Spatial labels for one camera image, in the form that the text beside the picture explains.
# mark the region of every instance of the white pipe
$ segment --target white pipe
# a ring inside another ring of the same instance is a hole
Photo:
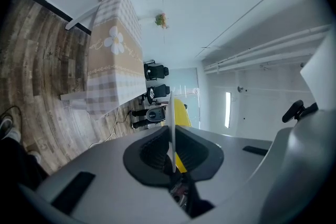
[[[272,68],[272,67],[276,67],[276,66],[283,66],[283,65],[292,65],[292,64],[296,64],[296,63],[304,63],[306,64],[307,63],[307,60],[302,60],[302,61],[295,61],[295,62],[284,62],[284,63],[267,63],[266,65],[263,65],[263,66],[255,66],[254,68],[253,67],[250,67],[250,68],[243,68],[243,69],[239,69],[239,70],[229,70],[225,73],[230,73],[230,72],[236,72],[236,71],[245,71],[245,70],[258,70],[258,69],[262,69],[262,68]]]
[[[283,40],[286,40],[286,39],[290,39],[290,38],[294,38],[294,37],[298,37],[298,36],[302,36],[302,35],[306,35],[306,34],[312,34],[312,33],[316,33],[316,32],[322,32],[322,31],[328,31],[330,29],[330,25],[323,25],[323,26],[318,26],[318,27],[314,27],[314,28],[310,28],[310,29],[306,29],[306,30],[303,30],[303,31],[299,31],[299,32],[296,32],[294,34],[291,34],[291,35],[288,35],[288,36],[284,36],[284,37],[281,37],[281,38],[277,38],[277,39],[274,39],[272,41],[269,41],[267,43],[264,43],[262,45],[259,45],[259,46],[256,46],[256,47],[253,47],[251,49],[248,49],[248,50],[244,50],[236,55],[233,55],[233,56],[230,56],[224,60],[221,60],[217,63],[222,63],[224,61],[227,61],[227,60],[230,60],[230,59],[233,59],[233,58],[236,58],[240,55],[243,55],[243,54],[246,54],[246,53],[249,53],[251,51],[254,51],[254,50],[257,50],[257,49],[261,49],[261,48],[264,48],[264,47],[267,47],[269,45],[272,45],[272,44],[275,44],[277,42],[280,42],[280,41],[283,41]],[[216,67],[217,66],[217,63],[213,63],[212,65],[209,65],[209,66],[206,66],[204,68],[204,70],[207,70],[207,69],[210,69],[210,68],[213,68],[213,67]]]
[[[272,92],[298,92],[298,93],[311,93],[310,91],[300,91],[300,90],[286,90],[286,89],[263,89],[263,88],[246,88],[247,90],[257,90],[257,91],[272,91]]]
[[[214,88],[233,88],[233,89],[237,89],[237,86],[213,86]]]
[[[243,59],[246,59],[246,58],[249,58],[249,57],[253,57],[253,56],[257,56],[257,55],[261,55],[261,54],[266,54],[268,52],[272,52],[272,51],[275,51],[275,50],[285,49],[285,48],[296,46],[296,45],[303,44],[303,43],[306,43],[306,42],[319,40],[319,39],[324,38],[325,36],[326,36],[326,33],[318,33],[318,34],[314,34],[314,35],[311,35],[311,36],[308,36],[308,37],[298,38],[298,39],[295,39],[295,40],[291,40],[291,41],[288,41],[288,42],[285,42],[285,43],[281,43],[281,44],[272,46],[270,48],[262,49],[262,50],[255,51],[255,52],[251,52],[250,54],[245,54],[245,55],[242,55],[240,57],[237,57],[237,58],[234,58],[234,59],[231,59],[231,60],[227,60],[225,62],[219,63],[218,66],[226,65],[226,64],[229,64],[229,63],[232,63],[232,62],[235,62],[235,61],[240,61],[240,60],[243,60]]]
[[[256,65],[256,64],[264,63],[264,62],[285,60],[285,59],[290,59],[290,58],[295,58],[295,57],[313,55],[315,51],[316,51],[316,49],[312,48],[312,49],[299,50],[299,51],[295,51],[295,52],[288,52],[288,53],[285,53],[285,54],[276,54],[276,55],[272,55],[272,56],[266,56],[266,57],[254,59],[254,60],[251,60],[251,61],[237,63],[235,65],[231,65],[231,66],[228,66],[228,67],[219,68],[219,72],[232,70],[232,69],[240,68],[240,67],[252,66],[252,65]],[[215,70],[206,71],[205,73],[210,74],[210,73],[216,73],[216,72],[217,72],[217,70],[215,69]]]

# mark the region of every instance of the light fixture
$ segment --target light fixture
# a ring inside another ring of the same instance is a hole
[[[230,112],[231,112],[231,93],[226,92],[226,106],[225,106],[225,127],[229,128]]]

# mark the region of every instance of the wall trim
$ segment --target wall trim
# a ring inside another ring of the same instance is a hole
[[[44,8],[47,8],[48,10],[50,10],[53,13],[55,13],[57,16],[59,16],[62,19],[66,20],[67,22],[69,22],[69,21],[72,20],[72,18],[69,15],[65,14],[60,9],[56,8],[54,5],[52,5],[51,3],[47,2],[46,0],[33,0],[33,1],[35,1],[38,4],[40,4]],[[88,28],[86,28],[85,26],[81,25],[80,23],[75,24],[75,27],[77,27],[78,29],[82,30],[83,32],[85,32],[86,34],[88,34],[88,35],[91,36],[91,31]]]

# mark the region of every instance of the black office chair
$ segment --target black office chair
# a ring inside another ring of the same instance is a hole
[[[154,93],[154,97],[151,98],[151,90]],[[153,99],[159,98],[159,97],[166,97],[168,94],[170,94],[170,87],[166,86],[166,84],[162,84],[157,87],[148,87],[147,88],[147,93],[141,95],[141,103],[145,100],[145,98],[148,99],[148,103],[152,104]]]
[[[163,65],[154,67],[150,66],[151,64],[155,64],[155,61],[151,61],[143,65],[145,77],[147,80],[157,80],[158,78],[164,79],[165,76],[169,75],[168,67],[164,67]]]

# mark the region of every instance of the person's leg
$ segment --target person's leg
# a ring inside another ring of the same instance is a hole
[[[153,123],[153,122],[146,119],[146,120],[143,120],[143,121],[134,122],[132,125],[133,125],[134,129],[137,129],[137,128],[142,127],[142,126],[146,126],[150,123]]]
[[[6,175],[10,182],[21,183],[35,190],[48,174],[37,163],[36,157],[29,155],[19,144],[16,137],[18,132],[15,133],[9,133],[0,141],[2,174]]]
[[[148,111],[148,109],[132,111],[132,116],[134,116],[134,117],[146,116],[147,111]]]

